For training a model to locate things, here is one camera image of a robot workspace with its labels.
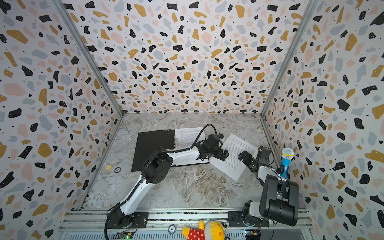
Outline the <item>yellow red plush toy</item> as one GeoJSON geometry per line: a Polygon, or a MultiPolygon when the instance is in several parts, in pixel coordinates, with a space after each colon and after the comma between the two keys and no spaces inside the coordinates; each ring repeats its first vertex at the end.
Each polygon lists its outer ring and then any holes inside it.
{"type": "Polygon", "coordinates": [[[197,229],[183,227],[182,234],[187,240],[229,240],[225,233],[227,228],[224,222],[210,221],[204,224],[199,221],[197,229]]]}

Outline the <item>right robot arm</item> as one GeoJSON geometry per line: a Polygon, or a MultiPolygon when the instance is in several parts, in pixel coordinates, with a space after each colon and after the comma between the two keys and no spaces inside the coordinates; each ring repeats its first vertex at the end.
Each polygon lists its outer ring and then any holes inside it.
{"type": "Polygon", "coordinates": [[[299,218],[299,186],[287,176],[294,151],[290,148],[282,150],[282,163],[277,170],[270,166],[271,154],[271,150],[265,147],[259,147],[253,155],[247,151],[239,154],[239,160],[256,174],[263,187],[258,202],[248,201],[244,204],[242,220],[247,226],[258,225],[262,219],[269,219],[293,227],[299,218]]]}

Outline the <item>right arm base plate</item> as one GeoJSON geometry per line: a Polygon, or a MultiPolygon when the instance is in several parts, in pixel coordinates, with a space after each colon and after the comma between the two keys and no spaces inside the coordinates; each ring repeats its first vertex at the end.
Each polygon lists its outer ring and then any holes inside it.
{"type": "Polygon", "coordinates": [[[267,228],[270,226],[268,220],[252,217],[251,220],[246,220],[243,217],[242,211],[229,211],[227,222],[231,228],[267,228]]]}

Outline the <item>white text sheet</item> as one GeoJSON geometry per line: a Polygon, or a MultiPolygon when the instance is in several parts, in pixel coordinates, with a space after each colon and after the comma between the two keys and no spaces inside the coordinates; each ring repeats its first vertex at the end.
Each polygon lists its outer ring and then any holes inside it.
{"type": "Polygon", "coordinates": [[[246,169],[246,164],[239,160],[239,154],[247,151],[253,155],[258,150],[258,147],[251,145],[234,134],[231,134],[225,140],[223,147],[229,152],[229,156],[224,161],[211,157],[210,164],[237,182],[246,169]]]}
{"type": "MultiPolygon", "coordinates": [[[[199,141],[205,140],[205,132],[203,131],[198,137],[200,131],[203,128],[185,128],[185,129],[176,129],[176,149],[189,148],[195,142],[196,139],[199,141]]],[[[198,159],[199,153],[181,153],[180,157],[176,157],[174,161],[174,166],[187,166],[187,165],[198,165],[198,164],[208,164],[209,159],[198,159]]]]}

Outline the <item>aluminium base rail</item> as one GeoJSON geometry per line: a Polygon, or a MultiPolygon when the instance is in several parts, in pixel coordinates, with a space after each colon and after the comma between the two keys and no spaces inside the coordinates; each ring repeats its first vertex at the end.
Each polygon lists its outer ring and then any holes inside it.
{"type": "Polygon", "coordinates": [[[268,220],[267,228],[231,228],[227,222],[229,211],[241,209],[141,209],[148,212],[149,218],[145,229],[109,229],[104,230],[107,218],[105,209],[86,209],[71,211],[59,228],[59,240],[113,240],[118,232],[134,232],[133,240],[184,240],[183,227],[198,228],[199,221],[204,224],[210,221],[227,224],[226,236],[231,240],[244,240],[251,234],[258,235],[262,240],[315,240],[316,233],[305,209],[299,210],[298,222],[291,227],[268,220]],[[175,225],[177,230],[169,234],[169,225],[175,225]]]}

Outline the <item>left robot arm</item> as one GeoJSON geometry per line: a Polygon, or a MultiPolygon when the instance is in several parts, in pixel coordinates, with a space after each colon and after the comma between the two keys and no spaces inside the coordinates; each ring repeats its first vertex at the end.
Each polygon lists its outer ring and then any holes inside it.
{"type": "Polygon", "coordinates": [[[107,213],[105,229],[131,226],[139,203],[154,185],[165,179],[172,166],[185,161],[209,160],[212,157],[224,161],[229,152],[223,148],[223,139],[222,134],[211,134],[206,140],[197,141],[188,148],[153,153],[144,164],[132,190],[107,213]]]}

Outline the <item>blue toy microphone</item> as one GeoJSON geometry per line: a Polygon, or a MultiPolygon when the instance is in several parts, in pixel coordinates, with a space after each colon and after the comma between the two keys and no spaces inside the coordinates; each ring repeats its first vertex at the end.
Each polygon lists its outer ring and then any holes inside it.
{"type": "Polygon", "coordinates": [[[288,169],[291,163],[291,160],[294,158],[294,151],[290,148],[284,148],[281,153],[282,163],[280,165],[280,176],[282,178],[287,178],[288,169]]]}

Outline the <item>round white badge on rail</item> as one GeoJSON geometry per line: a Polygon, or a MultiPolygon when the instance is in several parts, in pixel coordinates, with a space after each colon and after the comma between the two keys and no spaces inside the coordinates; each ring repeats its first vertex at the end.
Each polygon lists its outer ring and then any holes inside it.
{"type": "Polygon", "coordinates": [[[174,234],[177,230],[177,227],[175,225],[169,225],[168,232],[169,234],[174,234]]]}

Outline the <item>green circuit board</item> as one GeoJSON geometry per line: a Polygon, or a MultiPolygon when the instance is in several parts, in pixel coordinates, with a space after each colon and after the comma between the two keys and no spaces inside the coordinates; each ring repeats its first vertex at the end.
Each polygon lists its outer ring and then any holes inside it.
{"type": "Polygon", "coordinates": [[[113,236],[114,240],[132,240],[134,232],[118,232],[113,236]]]}

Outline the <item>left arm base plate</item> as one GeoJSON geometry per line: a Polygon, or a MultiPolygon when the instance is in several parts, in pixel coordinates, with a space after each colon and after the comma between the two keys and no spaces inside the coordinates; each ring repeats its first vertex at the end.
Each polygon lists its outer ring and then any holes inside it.
{"type": "Polygon", "coordinates": [[[120,209],[109,213],[107,216],[105,229],[145,229],[148,223],[148,212],[134,212],[130,215],[124,215],[120,209]]]}

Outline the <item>orange folder black inside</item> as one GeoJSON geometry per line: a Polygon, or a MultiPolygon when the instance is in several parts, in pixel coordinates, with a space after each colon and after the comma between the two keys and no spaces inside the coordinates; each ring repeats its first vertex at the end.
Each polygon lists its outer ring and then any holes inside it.
{"type": "Polygon", "coordinates": [[[141,171],[144,163],[150,156],[161,148],[169,150],[176,149],[175,130],[158,130],[139,133],[131,171],[141,171]]]}

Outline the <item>small round black token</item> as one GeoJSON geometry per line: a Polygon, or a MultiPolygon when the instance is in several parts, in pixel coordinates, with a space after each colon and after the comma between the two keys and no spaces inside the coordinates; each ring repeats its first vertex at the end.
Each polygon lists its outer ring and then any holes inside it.
{"type": "Polygon", "coordinates": [[[117,168],[114,169],[114,173],[117,174],[117,173],[120,173],[120,172],[121,172],[121,168],[120,167],[117,167],[117,168]]]}

